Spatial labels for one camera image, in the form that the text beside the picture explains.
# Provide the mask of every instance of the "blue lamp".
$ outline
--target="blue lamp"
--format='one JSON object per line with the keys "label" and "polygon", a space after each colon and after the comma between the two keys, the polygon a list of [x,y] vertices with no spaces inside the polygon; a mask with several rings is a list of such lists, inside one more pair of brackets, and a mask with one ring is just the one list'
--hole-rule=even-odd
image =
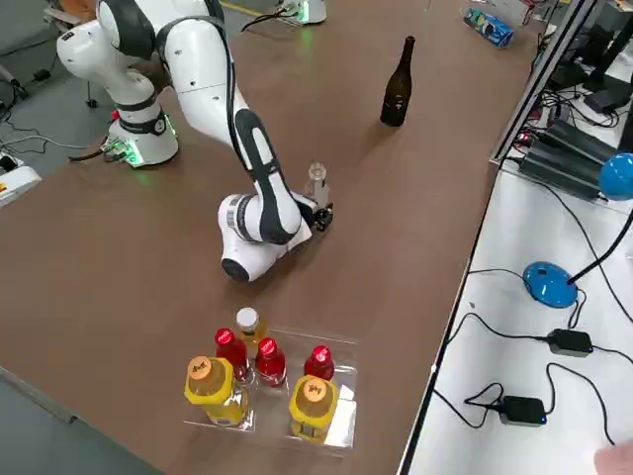
{"label": "blue lamp", "polygon": [[[633,153],[618,153],[610,158],[600,170],[599,185],[609,200],[633,199]],[[632,223],[633,211],[609,249],[574,276],[553,262],[538,261],[528,265],[523,271],[523,281],[530,295],[538,302],[556,309],[573,305],[578,300],[576,281],[601,265],[613,253]]]}

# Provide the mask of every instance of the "red bottle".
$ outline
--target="red bottle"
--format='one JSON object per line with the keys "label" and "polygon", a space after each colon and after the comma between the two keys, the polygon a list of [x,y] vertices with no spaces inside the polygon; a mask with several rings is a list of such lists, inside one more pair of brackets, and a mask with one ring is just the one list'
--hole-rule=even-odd
{"label": "red bottle", "polygon": [[273,338],[264,338],[259,342],[255,367],[267,386],[281,386],[286,380],[286,356]]}
{"label": "red bottle", "polygon": [[216,332],[216,357],[225,358],[233,365],[233,377],[239,382],[248,379],[250,367],[246,357],[246,345],[241,339],[235,338],[229,329],[219,329]]}
{"label": "red bottle", "polygon": [[324,344],[313,349],[312,354],[304,364],[304,374],[329,381],[334,376],[334,361],[332,353]]}

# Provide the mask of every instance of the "brown table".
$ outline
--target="brown table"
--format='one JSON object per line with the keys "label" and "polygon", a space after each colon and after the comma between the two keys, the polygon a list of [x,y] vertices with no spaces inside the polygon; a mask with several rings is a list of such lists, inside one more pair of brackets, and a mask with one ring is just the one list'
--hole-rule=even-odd
{"label": "brown table", "polygon": [[[455,0],[426,18],[424,3],[332,0],[321,26],[263,25],[233,42],[239,87],[289,183],[301,189],[323,161],[335,203],[325,236],[253,284],[223,274],[216,223],[248,177],[186,125],[173,94],[170,163],[68,165],[3,209],[0,365],[170,473],[394,473],[482,214],[488,154],[533,53],[489,45]],[[414,91],[392,130],[378,116],[405,35],[417,37]],[[244,306],[361,342],[347,458],[182,423],[188,359]]]}

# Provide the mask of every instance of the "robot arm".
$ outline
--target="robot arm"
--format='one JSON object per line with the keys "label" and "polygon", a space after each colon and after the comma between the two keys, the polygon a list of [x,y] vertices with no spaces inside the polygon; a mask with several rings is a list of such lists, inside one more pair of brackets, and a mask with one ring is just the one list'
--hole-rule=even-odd
{"label": "robot arm", "polygon": [[312,226],[331,221],[330,207],[318,210],[286,185],[261,121],[235,84],[217,0],[98,0],[97,14],[98,23],[73,29],[57,50],[71,72],[99,82],[117,103],[121,118],[110,133],[132,150],[128,163],[165,161],[178,147],[151,83],[128,69],[157,50],[189,124],[231,146],[253,180],[255,194],[228,196],[218,212],[230,277],[257,279],[308,240]]}
{"label": "robot arm", "polygon": [[257,194],[227,210],[234,229],[249,241],[287,244],[302,215],[263,124],[234,84],[224,34],[207,19],[183,19],[166,33],[161,56],[189,124],[233,147],[253,180]]}

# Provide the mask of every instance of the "blue lamp base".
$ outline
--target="blue lamp base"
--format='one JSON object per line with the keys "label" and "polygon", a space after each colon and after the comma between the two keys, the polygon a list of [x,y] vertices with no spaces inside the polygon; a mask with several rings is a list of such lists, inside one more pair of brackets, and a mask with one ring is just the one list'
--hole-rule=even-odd
{"label": "blue lamp base", "polygon": [[565,309],[578,300],[578,287],[568,284],[572,276],[552,262],[534,262],[523,271],[523,282],[534,300],[555,309]]}

